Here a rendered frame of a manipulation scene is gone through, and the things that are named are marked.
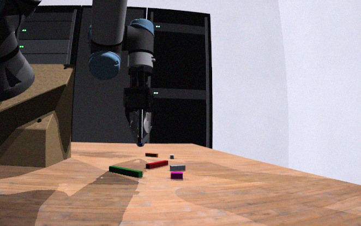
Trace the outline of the green rod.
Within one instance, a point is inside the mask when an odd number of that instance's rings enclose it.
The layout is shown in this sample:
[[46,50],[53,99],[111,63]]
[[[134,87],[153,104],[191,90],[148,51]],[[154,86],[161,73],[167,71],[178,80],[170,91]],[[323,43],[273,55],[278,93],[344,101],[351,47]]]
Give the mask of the green rod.
[[118,166],[109,166],[109,171],[114,172],[114,173],[118,173],[118,174],[138,177],[138,178],[143,177],[143,172],[142,171],[128,169],[128,168],[122,168],[122,167],[118,167]]

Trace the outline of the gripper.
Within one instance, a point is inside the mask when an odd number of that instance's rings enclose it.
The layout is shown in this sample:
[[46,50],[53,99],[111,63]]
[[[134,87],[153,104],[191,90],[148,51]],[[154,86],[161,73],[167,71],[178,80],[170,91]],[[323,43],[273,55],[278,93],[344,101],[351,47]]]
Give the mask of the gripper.
[[137,127],[139,116],[135,112],[144,109],[144,134],[142,137],[142,146],[144,146],[157,114],[156,102],[153,101],[154,96],[152,95],[152,90],[146,86],[146,77],[152,75],[152,69],[144,66],[131,67],[128,69],[128,74],[130,75],[130,87],[124,88],[123,107],[125,107],[125,115],[137,146],[139,146],[140,142],[138,136],[139,129]]

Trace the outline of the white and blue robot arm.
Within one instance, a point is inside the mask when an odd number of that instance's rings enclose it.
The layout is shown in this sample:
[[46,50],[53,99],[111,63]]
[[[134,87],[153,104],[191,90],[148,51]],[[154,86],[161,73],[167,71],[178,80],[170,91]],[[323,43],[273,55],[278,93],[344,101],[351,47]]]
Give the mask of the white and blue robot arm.
[[[0,101],[18,96],[34,82],[31,65],[20,52],[15,31],[29,19],[42,0],[0,0]],[[100,80],[114,78],[121,51],[128,51],[128,69],[153,69],[154,26],[146,19],[125,26],[128,0],[92,0],[89,71]]]

